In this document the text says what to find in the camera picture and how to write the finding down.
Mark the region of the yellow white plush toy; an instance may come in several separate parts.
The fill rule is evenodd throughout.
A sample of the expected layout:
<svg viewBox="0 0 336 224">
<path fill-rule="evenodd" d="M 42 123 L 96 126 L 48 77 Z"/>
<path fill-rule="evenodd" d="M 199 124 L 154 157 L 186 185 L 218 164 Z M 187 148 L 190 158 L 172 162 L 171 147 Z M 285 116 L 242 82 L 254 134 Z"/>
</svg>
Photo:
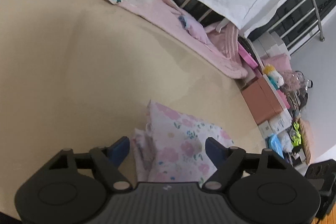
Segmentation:
<svg viewBox="0 0 336 224">
<path fill-rule="evenodd" d="M 284 79 L 282 75 L 276 70 L 273 65 L 267 64 L 264 66 L 263 73 L 267 75 L 271 84 L 275 89 L 280 89 L 284 85 Z"/>
</svg>

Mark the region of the pink fleece blanket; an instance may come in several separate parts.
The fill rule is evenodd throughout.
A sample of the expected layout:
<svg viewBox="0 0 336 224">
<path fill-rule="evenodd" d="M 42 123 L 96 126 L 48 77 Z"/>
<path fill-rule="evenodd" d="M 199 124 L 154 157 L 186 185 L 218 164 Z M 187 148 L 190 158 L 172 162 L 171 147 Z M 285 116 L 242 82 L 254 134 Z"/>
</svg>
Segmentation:
<svg viewBox="0 0 336 224">
<path fill-rule="evenodd" d="M 243 67 L 238 53 L 239 30 L 233 23 L 228 23 L 221 31 L 216 30 L 217 22 L 203 27 L 211 42 L 205 45 L 183 28 L 178 17 L 191 15 L 173 0 L 122 0 L 118 6 L 164 30 L 204 57 L 228 77 L 232 79 L 247 77 L 248 72 Z"/>
</svg>

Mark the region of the lilac folded cloth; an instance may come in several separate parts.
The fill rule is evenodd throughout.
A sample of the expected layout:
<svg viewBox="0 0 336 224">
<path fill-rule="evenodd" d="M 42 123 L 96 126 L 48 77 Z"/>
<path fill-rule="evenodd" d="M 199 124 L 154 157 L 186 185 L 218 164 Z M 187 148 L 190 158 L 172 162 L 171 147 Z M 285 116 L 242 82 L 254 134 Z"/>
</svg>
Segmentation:
<svg viewBox="0 0 336 224">
<path fill-rule="evenodd" d="M 207 36 L 203 26 L 196 21 L 192 16 L 180 15 L 178 17 L 183 28 L 195 39 L 205 45 L 209 45 L 211 42 Z"/>
</svg>

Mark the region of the magenta flat box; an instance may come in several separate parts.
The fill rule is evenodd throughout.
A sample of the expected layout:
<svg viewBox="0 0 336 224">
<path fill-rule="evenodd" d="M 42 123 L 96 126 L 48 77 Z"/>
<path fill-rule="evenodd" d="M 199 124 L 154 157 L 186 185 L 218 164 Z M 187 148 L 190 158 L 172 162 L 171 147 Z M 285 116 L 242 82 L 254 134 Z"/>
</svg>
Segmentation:
<svg viewBox="0 0 336 224">
<path fill-rule="evenodd" d="M 254 60 L 250 53 L 246 51 L 246 49 L 238 43 L 238 53 L 240 57 L 252 68 L 256 69 L 258 67 L 258 63 Z"/>
</svg>

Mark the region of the neon yellow green item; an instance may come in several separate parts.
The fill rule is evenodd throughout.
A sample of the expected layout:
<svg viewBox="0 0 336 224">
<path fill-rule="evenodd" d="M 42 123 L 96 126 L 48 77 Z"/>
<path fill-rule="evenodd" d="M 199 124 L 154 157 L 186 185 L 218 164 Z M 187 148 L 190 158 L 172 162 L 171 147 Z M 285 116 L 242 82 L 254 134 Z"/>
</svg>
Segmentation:
<svg viewBox="0 0 336 224">
<path fill-rule="evenodd" d="M 289 132 L 289 136 L 290 136 L 293 147 L 302 145 L 302 136 L 300 134 L 300 124 L 298 122 L 294 122 L 292 124 L 292 127 Z"/>
</svg>

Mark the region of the terracotta cardboard box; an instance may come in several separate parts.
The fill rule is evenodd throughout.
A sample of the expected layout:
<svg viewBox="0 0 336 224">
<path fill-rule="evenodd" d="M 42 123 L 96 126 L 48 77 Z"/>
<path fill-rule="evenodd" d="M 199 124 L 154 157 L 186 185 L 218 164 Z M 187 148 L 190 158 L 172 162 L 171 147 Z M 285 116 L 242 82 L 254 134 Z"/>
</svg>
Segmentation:
<svg viewBox="0 0 336 224">
<path fill-rule="evenodd" d="M 277 98 L 278 92 L 265 76 L 250 84 L 241 93 L 257 125 L 284 110 Z"/>
</svg>

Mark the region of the white stacked boxes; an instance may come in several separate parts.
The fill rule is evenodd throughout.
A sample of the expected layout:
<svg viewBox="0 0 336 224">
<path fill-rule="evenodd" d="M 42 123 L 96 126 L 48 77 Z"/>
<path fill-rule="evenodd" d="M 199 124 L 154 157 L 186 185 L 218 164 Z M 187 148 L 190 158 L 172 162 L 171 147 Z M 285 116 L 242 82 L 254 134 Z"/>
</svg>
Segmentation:
<svg viewBox="0 0 336 224">
<path fill-rule="evenodd" d="M 254 40 L 252 45 L 261 60 L 266 60 L 281 54 L 285 54 L 291 59 L 288 48 L 276 32 L 265 32 L 262 36 Z"/>
</svg>

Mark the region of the blue plastic bag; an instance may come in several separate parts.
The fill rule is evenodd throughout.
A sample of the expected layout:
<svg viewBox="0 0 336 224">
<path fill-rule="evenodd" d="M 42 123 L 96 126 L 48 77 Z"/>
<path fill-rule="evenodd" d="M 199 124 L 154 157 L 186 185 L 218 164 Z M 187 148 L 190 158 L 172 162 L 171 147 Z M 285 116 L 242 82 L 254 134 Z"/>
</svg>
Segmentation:
<svg viewBox="0 0 336 224">
<path fill-rule="evenodd" d="M 271 136 L 265 139 L 265 142 L 266 142 L 266 148 L 275 151 L 281 158 L 284 159 L 282 145 L 277 135 L 272 134 Z"/>
</svg>

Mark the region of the pink floral garment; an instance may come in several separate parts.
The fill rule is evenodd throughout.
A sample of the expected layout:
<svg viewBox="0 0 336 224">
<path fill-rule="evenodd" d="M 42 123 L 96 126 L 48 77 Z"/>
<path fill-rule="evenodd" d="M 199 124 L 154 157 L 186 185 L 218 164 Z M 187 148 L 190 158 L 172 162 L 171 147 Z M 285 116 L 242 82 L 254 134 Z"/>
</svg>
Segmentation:
<svg viewBox="0 0 336 224">
<path fill-rule="evenodd" d="M 225 147 L 234 144 L 221 127 L 158 102 L 149 102 L 146 119 L 146 128 L 135 129 L 130 141 L 139 182 L 203 185 L 217 170 L 206 155 L 206 139 Z"/>
</svg>

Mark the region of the white printed carton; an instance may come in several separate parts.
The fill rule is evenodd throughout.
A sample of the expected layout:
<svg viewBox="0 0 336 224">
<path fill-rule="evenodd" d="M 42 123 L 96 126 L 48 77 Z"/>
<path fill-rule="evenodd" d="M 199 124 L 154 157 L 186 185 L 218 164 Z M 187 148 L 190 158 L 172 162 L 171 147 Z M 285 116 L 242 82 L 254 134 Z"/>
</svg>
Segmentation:
<svg viewBox="0 0 336 224">
<path fill-rule="evenodd" d="M 260 125 L 258 125 L 259 131 L 262 135 L 263 139 L 270 137 L 271 135 L 279 134 L 288 128 L 291 127 L 292 117 L 288 110 L 284 110 L 280 114 L 277 114 L 273 118 L 268 121 L 264 121 Z"/>
</svg>

